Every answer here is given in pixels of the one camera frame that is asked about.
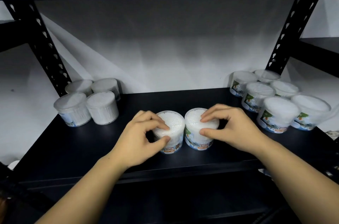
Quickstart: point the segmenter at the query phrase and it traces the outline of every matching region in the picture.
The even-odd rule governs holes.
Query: person's right arm
[[[228,120],[224,129],[204,128],[200,134],[256,156],[303,224],[339,223],[339,185],[260,132],[243,110],[217,104],[201,118]]]

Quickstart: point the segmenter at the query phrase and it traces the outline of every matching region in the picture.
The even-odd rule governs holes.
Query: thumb
[[[231,130],[227,128],[224,129],[202,128],[199,133],[200,135],[206,136],[208,138],[218,139],[226,142],[228,141]]]
[[[171,140],[169,136],[163,136],[158,141],[155,141],[153,143],[148,144],[148,152],[150,154],[150,157],[155,155],[157,152],[159,152],[161,149],[165,147],[165,145]]]

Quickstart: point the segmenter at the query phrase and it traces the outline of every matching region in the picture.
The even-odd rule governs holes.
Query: black metal shelf
[[[33,191],[57,201],[71,187]],[[99,223],[192,223],[263,213],[284,203],[273,181],[257,170],[164,179],[116,185]]]
[[[0,21],[0,37],[0,52],[27,43],[27,25],[23,21]]]
[[[31,188],[74,184],[113,148],[125,125],[139,110],[156,113],[173,110],[184,116],[192,108],[209,108],[216,103],[240,106],[240,98],[234,97],[227,88],[136,93],[122,96],[120,116],[112,124],[100,126],[90,121],[81,127],[70,128],[57,116],[22,158],[14,175]],[[248,115],[255,120],[256,114]],[[335,153],[333,140],[318,128],[311,132],[292,127],[283,134],[263,132],[313,165],[327,161]],[[215,141],[206,151],[193,150],[184,143],[177,153],[158,153],[145,163],[130,168],[119,183],[261,167],[259,160],[251,154],[220,141]]]
[[[339,38],[300,39],[290,56],[339,78]]]

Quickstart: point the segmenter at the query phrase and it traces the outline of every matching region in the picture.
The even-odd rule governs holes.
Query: clear plastic container
[[[258,81],[269,84],[273,80],[279,80],[280,75],[276,72],[268,70],[255,70],[254,73],[258,76]]]
[[[270,86],[276,90],[276,96],[290,98],[299,93],[299,88],[291,83],[274,80]]]
[[[213,119],[209,122],[200,122],[201,115],[206,108],[193,108],[185,114],[185,142],[189,147],[195,150],[206,150],[209,148],[213,140],[199,134],[202,128],[219,127],[219,120]]]
[[[91,119],[86,107],[86,95],[84,93],[74,92],[64,95],[56,100],[53,106],[67,126],[79,127]]]
[[[161,150],[162,153],[170,154],[177,152],[184,138],[185,120],[184,117],[175,111],[161,111],[157,115],[165,121],[169,130],[155,128],[153,134],[155,140],[159,140],[163,136],[170,136],[171,140]]]
[[[272,133],[283,133],[300,114],[299,107],[283,97],[267,97],[257,117],[258,124]]]
[[[275,90],[262,82],[249,82],[241,100],[241,105],[248,111],[258,113],[264,99],[274,96]]]
[[[112,91],[115,95],[115,100],[120,100],[120,93],[118,88],[118,82],[114,78],[105,78],[95,81],[92,86],[94,93]]]
[[[86,102],[87,108],[96,124],[112,123],[119,116],[115,95],[111,91],[90,95]]]
[[[257,80],[258,77],[252,72],[236,71],[233,73],[230,92],[236,97],[242,97],[245,93],[246,84]]]
[[[291,123],[292,127],[302,131],[311,131],[318,124],[330,118],[331,106],[324,100],[307,95],[295,95],[291,98],[301,110]]]
[[[65,91],[69,93],[81,92],[85,93],[86,96],[89,96],[93,93],[91,89],[93,81],[91,80],[77,80],[73,81],[65,87]]]

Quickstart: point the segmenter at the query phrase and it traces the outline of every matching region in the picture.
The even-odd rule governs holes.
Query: shelving unit
[[[339,54],[324,46],[334,39],[320,39],[319,44],[313,40],[313,45],[309,39],[299,40],[317,1],[294,1],[266,69],[281,74],[289,57],[294,57],[339,77]],[[29,43],[58,94],[65,94],[63,88],[71,80],[34,1],[4,2],[15,21],[0,23],[1,38],[5,41],[0,45],[0,51]],[[325,54],[326,60],[310,57],[313,53]],[[241,105],[240,98],[232,96],[228,88],[182,90],[122,95],[118,103],[120,116],[109,125],[99,126],[90,121],[82,127],[70,128],[60,116],[56,116],[15,171],[1,176],[0,181],[14,184],[10,186],[13,188],[11,192],[31,202],[31,205],[41,202],[34,192],[42,192],[49,199],[58,200],[112,149],[125,125],[140,109],[153,112],[173,110],[184,116],[189,109],[209,108],[216,103]],[[255,120],[255,114],[246,113]],[[337,143],[318,128],[311,132],[292,127],[283,134],[263,132],[319,169],[326,168],[338,154]],[[272,205],[284,205],[270,178],[256,170],[261,167],[254,156],[219,141],[202,152],[184,144],[175,154],[158,153],[123,174],[101,222],[198,221],[259,214],[268,211]],[[163,195],[164,187],[170,189],[177,199],[178,205],[174,210],[178,210],[178,216],[168,210],[173,210],[173,207],[168,205],[168,198]],[[23,193],[22,188],[27,188],[27,191]],[[201,188],[204,193],[196,193]]]

